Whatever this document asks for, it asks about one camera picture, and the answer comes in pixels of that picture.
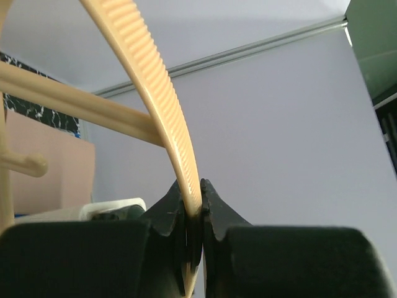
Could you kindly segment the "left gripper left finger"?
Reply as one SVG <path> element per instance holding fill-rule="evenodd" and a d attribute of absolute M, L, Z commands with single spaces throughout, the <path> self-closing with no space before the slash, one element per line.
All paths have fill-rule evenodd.
<path fill-rule="evenodd" d="M 2 297 L 182 297 L 178 184 L 135 220 L 23 223 L 1 235 Z"/>

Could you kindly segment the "beige plastic hanger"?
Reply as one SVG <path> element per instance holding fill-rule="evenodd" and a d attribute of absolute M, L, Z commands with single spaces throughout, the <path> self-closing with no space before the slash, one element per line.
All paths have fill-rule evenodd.
<path fill-rule="evenodd" d="M 147 113 L 1 63 L 1 91 L 116 132 L 164 147 L 191 222 L 202 210 L 200 179 L 189 130 L 166 67 L 133 1 L 83 1 L 131 79 Z"/>

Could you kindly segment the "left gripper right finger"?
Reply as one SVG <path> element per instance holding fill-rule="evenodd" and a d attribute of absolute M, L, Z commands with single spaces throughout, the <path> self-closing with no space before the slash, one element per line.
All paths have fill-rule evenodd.
<path fill-rule="evenodd" d="M 376 247 L 351 227 L 253 225 L 200 182 L 207 297 L 395 297 Z"/>

